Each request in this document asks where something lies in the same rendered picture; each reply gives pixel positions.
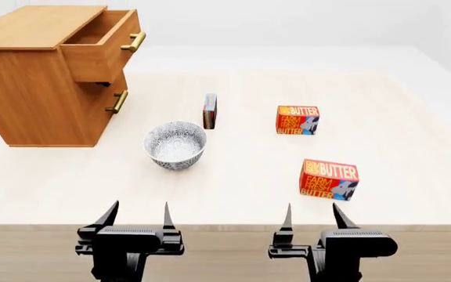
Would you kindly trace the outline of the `red butter box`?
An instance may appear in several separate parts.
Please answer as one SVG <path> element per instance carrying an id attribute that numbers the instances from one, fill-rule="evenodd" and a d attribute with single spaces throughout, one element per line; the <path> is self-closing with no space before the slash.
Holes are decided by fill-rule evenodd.
<path id="1" fill-rule="evenodd" d="M 276 133 L 314 136 L 319 117 L 318 107 L 279 105 L 276 112 Z"/>
<path id="2" fill-rule="evenodd" d="M 299 193 L 305 196 L 350 201 L 358 184 L 358 169 L 351 164 L 304 159 L 301 166 Z"/>

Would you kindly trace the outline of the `brown chocolate pudding box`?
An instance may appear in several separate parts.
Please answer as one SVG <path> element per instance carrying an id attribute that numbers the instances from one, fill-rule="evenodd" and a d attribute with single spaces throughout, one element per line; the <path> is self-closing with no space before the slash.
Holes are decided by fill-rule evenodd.
<path id="1" fill-rule="evenodd" d="M 214 129 L 217 117 L 217 96 L 214 93 L 207 93 L 203 107 L 203 126 L 205 129 Z"/>

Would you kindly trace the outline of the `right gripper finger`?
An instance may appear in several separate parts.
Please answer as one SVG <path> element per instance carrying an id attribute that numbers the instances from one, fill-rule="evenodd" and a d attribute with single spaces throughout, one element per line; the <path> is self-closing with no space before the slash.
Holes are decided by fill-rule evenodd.
<path id="1" fill-rule="evenodd" d="M 273 234 L 274 239 L 292 239 L 294 236 L 293 225 L 292 225 L 292 212 L 291 204 L 287 206 L 287 213 L 283 221 L 282 226 L 278 231 Z"/>
<path id="2" fill-rule="evenodd" d="M 350 218 L 348 218 L 348 216 L 339 208 L 337 204 L 333 203 L 332 209 L 337 225 L 336 231 L 360 229 L 360 227 L 358 227 Z"/>

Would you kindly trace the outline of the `closed wooden drawer front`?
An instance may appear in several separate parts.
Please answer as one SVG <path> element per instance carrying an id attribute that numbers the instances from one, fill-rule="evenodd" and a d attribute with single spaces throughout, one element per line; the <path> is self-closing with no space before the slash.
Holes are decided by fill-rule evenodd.
<path id="1" fill-rule="evenodd" d="M 110 127 L 115 114 L 106 108 L 114 107 L 121 98 L 123 91 L 127 91 L 128 86 L 124 72 L 121 72 L 117 79 L 105 87 L 96 85 L 95 102 L 90 111 L 90 125 L 92 126 L 93 144 L 96 145 L 103 137 L 104 132 Z"/>

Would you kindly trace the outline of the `white grey patterned bowl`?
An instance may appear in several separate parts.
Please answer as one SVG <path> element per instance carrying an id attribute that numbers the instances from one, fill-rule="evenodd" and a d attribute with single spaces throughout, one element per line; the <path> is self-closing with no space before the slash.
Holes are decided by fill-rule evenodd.
<path id="1" fill-rule="evenodd" d="M 148 131 L 144 150 L 158 166 L 171 171 L 189 168 L 199 161 L 207 145 L 202 126 L 188 121 L 169 121 Z"/>

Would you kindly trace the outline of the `wooden cabinet body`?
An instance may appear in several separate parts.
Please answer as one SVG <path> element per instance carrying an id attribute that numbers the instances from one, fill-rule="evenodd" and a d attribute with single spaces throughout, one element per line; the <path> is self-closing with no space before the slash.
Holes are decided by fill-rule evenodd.
<path id="1" fill-rule="evenodd" d="M 75 81 L 60 45 L 104 5 L 28 5 L 0 16 L 0 136 L 10 146 L 90 147 L 96 85 Z"/>

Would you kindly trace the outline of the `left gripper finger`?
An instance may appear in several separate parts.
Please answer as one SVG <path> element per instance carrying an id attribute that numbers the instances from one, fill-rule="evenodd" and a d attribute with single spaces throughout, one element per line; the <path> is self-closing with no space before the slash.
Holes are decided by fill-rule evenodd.
<path id="1" fill-rule="evenodd" d="M 168 202 L 164 205 L 164 225 L 162 228 L 165 236 L 180 236 L 181 232 L 176 229 L 172 219 L 171 213 L 168 206 Z"/>
<path id="2" fill-rule="evenodd" d="M 92 237 L 97 232 L 99 232 L 103 227 L 112 226 L 117 216 L 117 211 L 119 209 L 119 201 L 115 201 L 114 204 L 108 208 L 106 213 L 104 213 L 96 222 L 92 225 L 87 225 L 81 227 L 77 234 L 79 237 Z"/>

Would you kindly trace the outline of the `open wooden drawer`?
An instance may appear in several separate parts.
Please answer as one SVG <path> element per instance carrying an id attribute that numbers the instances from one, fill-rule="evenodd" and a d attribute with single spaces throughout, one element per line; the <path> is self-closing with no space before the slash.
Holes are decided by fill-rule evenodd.
<path id="1" fill-rule="evenodd" d="M 70 73 L 78 82 L 112 82 L 132 57 L 120 46 L 130 34 L 143 32 L 136 10 L 105 10 L 60 45 Z"/>

